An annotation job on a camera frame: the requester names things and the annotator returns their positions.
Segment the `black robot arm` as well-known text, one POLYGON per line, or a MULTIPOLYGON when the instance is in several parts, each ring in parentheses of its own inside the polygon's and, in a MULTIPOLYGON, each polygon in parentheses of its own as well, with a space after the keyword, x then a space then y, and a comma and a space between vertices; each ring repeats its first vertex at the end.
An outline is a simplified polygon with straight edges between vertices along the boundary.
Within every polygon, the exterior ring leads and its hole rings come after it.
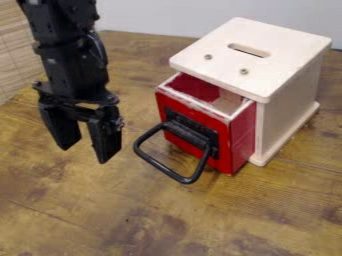
POLYGON ((33 83, 38 110, 56 144, 69 149, 85 123, 97 161, 121 149, 118 98, 105 88, 108 58, 94 31, 96 0, 16 0, 26 17, 46 79, 33 83))

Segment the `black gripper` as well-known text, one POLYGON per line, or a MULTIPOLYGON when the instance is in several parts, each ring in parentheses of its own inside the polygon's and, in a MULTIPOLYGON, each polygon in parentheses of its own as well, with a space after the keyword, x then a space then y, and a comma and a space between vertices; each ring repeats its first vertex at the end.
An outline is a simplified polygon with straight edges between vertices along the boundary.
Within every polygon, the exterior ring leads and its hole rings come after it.
POLYGON ((118 98, 109 82, 105 47, 93 31, 69 41, 36 42, 33 51, 45 69, 46 81, 37 82, 38 110, 57 146, 68 150, 81 139, 76 120, 86 127, 97 161, 104 164, 121 149, 122 120, 118 98))

